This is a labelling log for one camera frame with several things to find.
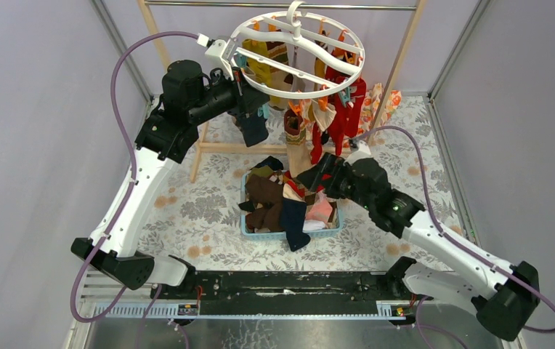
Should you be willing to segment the dark navy sock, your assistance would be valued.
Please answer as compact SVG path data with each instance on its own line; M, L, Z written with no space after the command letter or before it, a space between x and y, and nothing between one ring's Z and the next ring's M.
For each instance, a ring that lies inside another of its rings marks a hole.
M266 127L266 118L257 114L241 116L237 120L246 147L258 145L269 137Z

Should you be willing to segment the white round clip hanger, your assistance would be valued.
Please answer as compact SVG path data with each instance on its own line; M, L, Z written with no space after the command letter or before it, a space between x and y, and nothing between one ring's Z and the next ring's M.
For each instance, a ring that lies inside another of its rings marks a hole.
M276 16L267 16L268 18L279 20L280 22L284 22L285 24L290 24L288 22L287 17L276 17ZM237 48L243 48L242 43L246 39L252 39L255 41L265 41L267 43L268 48L268 56L265 58L269 58L269 61L275 60L280 65L286 65L289 68L295 68L298 70L303 71L304 73L309 73L312 76L318 77L322 80L326 80L327 82L322 82L321 84L316 84L311 81L307 81L306 79L300 79L300 73L286 73L275 66L271 66L269 64L270 72L271 72L271 87L270 89L276 89L281 92L295 92L296 96L302 95L305 92L320 92L320 94L314 96L309 99L320 99L321 97L328 97L330 95L337 94L339 92L344 91L348 88L351 84L355 82L357 78L361 78L362 71L360 77L355 77L352 82L347 83L344 89L337 89L337 92L328 92L331 87L337 87L338 85L342 85L346 82L347 79L350 80L352 78L353 71L357 72L357 66L360 66L360 55L359 52L348 52L345 49L341 49L340 47L334 47L327 45L326 42L313 40L309 36L305 35L305 31L310 31L313 33L321 33L321 35L326 36L331 39L335 39L340 43L348 44L348 45L357 45L354 40L347 34L345 31L340 30L332 25L327 23L320 24L318 21L310 19L309 17L301 18L299 16L296 17L297 21L301 23L301 29L304 31L301 32L301 36L299 39L303 39L303 42L307 40L311 41L313 44L311 45L312 48L320 48L320 52L318 56L322 53L325 53L324 59L317 58L316 55L313 53L308 52L301 47L296 47L293 41L291 43L286 43L282 41L284 37L279 33L286 32L288 33L286 36L286 40L293 39L294 34L292 31L286 31L279 28L276 28L273 25L270 25L267 22L261 21L258 22L257 20L253 21L253 24L250 25L248 30L244 29L244 32L239 32L238 35L233 35L237 28L242 29L241 24L247 22L245 20L241 23L230 35L230 38L235 39L236 43L238 44ZM258 83L254 79L254 75L248 69L247 66L247 58L244 56L245 53L236 52L232 56L231 63L233 67L239 67L242 69L243 74L246 80L249 82L251 86L253 86L250 81L254 81L263 87L268 87L263 84ZM275 93L262 91L263 93L272 96L278 97Z

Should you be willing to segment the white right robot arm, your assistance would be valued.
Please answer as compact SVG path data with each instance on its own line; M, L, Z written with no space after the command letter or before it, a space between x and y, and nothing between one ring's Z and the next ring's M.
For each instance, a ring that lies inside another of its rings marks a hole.
M382 231L434 255L453 273L418 262L399 261L390 269L386 290L403 300L412 292L450 302L474 315L491 334L514 341L540 304L538 270L526 261L513 264L486 252L446 228L436 227L423 204L392 187L386 171L371 157L347 161L325 153L297 176L306 189L349 199L368 211Z

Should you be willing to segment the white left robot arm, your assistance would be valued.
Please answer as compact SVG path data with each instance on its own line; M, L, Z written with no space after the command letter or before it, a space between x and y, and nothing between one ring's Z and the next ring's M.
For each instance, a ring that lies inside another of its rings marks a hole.
M150 207L172 169L198 140L201 124L227 113L235 117L247 146L266 140L265 119L258 110L270 98L255 89L238 66L204 74L192 60L172 63L162 87L156 106L131 143L130 173L102 223L88 238L76 238L71 251L84 261L84 270L92 266L130 290L163 284L184 299L195 288L189 275L192 266L178 257L154 257L138 250Z

